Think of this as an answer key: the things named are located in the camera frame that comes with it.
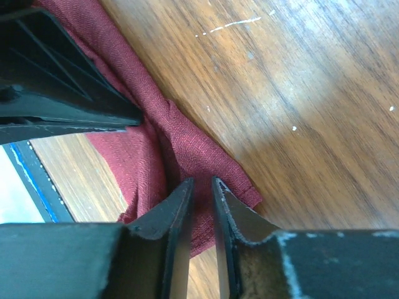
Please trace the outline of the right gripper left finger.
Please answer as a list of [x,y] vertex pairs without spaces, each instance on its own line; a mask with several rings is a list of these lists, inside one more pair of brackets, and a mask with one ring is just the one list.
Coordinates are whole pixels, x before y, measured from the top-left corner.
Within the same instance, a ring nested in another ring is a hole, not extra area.
[[2,298],[185,298],[192,179],[130,224],[3,224]]

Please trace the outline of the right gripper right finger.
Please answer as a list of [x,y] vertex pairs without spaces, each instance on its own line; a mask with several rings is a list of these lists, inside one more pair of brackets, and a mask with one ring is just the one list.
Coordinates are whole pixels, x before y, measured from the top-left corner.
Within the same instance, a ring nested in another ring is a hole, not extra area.
[[222,298],[397,298],[397,230],[284,230],[213,178]]

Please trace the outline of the dark red cloth napkin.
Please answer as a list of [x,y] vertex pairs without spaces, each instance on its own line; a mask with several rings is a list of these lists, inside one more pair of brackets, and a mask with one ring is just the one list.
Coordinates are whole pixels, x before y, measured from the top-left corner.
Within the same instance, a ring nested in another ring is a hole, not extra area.
[[144,121],[122,133],[89,133],[128,207],[129,223],[164,200],[180,182],[193,178],[195,213],[191,255],[214,244],[211,180],[222,179],[249,207],[262,197],[247,174],[219,145],[165,98],[138,55],[97,1],[36,1],[62,24],[101,74],[138,105]]

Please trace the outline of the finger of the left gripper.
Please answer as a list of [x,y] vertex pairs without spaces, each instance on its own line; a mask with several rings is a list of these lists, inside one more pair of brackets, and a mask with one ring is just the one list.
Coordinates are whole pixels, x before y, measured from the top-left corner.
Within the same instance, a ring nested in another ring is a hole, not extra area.
[[24,140],[47,138],[74,133],[124,131],[128,121],[120,122],[59,122],[1,120],[1,145]]
[[56,18],[33,7],[1,14],[1,116],[92,126],[143,120]]

